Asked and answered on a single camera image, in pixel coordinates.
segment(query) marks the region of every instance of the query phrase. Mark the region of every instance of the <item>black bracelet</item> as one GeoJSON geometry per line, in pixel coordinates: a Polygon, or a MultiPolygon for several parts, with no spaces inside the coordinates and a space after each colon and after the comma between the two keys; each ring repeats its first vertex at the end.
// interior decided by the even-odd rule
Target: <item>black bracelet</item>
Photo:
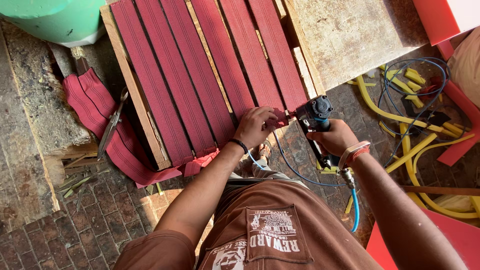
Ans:
{"type": "Polygon", "coordinates": [[[236,144],[238,144],[239,146],[241,146],[243,148],[243,151],[245,151],[244,154],[247,154],[248,153],[248,149],[247,147],[243,144],[243,142],[241,142],[240,140],[237,140],[237,139],[230,139],[229,142],[234,142],[236,144]]]}

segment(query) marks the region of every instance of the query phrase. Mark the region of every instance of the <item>hand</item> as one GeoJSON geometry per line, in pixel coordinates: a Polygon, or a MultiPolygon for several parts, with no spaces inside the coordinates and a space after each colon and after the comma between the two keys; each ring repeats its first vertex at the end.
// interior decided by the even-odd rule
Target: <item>hand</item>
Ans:
{"type": "Polygon", "coordinates": [[[339,119],[329,119],[330,130],[327,132],[308,132],[307,138],[320,143],[322,153],[324,149],[328,153],[341,157],[343,152],[350,146],[357,144],[359,141],[353,134],[350,127],[339,119]]]}
{"type": "Polygon", "coordinates": [[[255,107],[243,115],[234,139],[240,140],[250,149],[265,141],[270,132],[275,130],[274,126],[263,129],[263,123],[268,120],[277,120],[274,109],[268,106],[255,107]]]}

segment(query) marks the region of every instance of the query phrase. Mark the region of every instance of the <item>pants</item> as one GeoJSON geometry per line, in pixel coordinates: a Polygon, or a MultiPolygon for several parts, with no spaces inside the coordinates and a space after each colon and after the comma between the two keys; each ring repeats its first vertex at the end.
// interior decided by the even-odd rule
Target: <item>pants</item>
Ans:
{"type": "Polygon", "coordinates": [[[272,169],[270,169],[270,167],[267,165],[266,160],[264,159],[257,160],[257,163],[263,168],[263,170],[260,169],[260,167],[258,167],[257,164],[253,163],[252,164],[253,178],[241,178],[239,175],[232,172],[228,177],[227,184],[225,185],[223,194],[225,195],[232,192],[235,189],[238,189],[247,185],[255,184],[261,181],[271,180],[271,179],[289,181],[289,182],[300,184],[305,188],[308,188],[300,180],[293,180],[281,172],[272,171],[272,169]]]}

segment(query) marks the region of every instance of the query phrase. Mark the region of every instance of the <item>red thread bracelet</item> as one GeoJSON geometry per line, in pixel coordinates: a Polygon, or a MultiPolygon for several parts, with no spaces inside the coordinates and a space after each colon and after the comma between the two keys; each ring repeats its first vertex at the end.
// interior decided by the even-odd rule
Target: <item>red thread bracelet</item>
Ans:
{"type": "Polygon", "coordinates": [[[353,153],[351,156],[349,156],[347,158],[345,163],[350,167],[350,163],[354,162],[359,157],[359,155],[362,154],[362,153],[370,153],[370,145],[367,145],[367,146],[355,151],[355,153],[353,153]]]}

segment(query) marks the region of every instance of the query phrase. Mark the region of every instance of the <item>sandal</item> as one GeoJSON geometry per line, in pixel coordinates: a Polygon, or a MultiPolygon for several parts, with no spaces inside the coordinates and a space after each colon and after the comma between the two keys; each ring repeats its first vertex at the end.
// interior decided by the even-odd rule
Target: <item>sandal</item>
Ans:
{"type": "Polygon", "coordinates": [[[268,140],[265,140],[262,144],[264,145],[264,147],[262,148],[262,150],[258,151],[256,160],[259,160],[261,156],[265,155],[265,157],[267,158],[267,164],[268,164],[268,162],[270,161],[270,154],[272,153],[272,145],[268,140]],[[268,151],[265,149],[265,145],[268,146],[268,148],[270,148],[270,153],[268,153],[268,151]]]}

